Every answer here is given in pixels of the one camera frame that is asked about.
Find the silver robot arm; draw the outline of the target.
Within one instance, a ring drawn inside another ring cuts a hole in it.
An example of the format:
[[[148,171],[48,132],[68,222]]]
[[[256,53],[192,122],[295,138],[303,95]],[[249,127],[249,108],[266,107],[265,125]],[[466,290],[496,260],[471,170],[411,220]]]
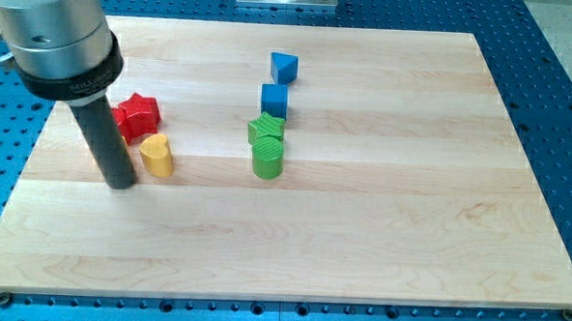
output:
[[[22,83],[43,99],[103,95],[123,68],[100,0],[0,0],[0,31]]]

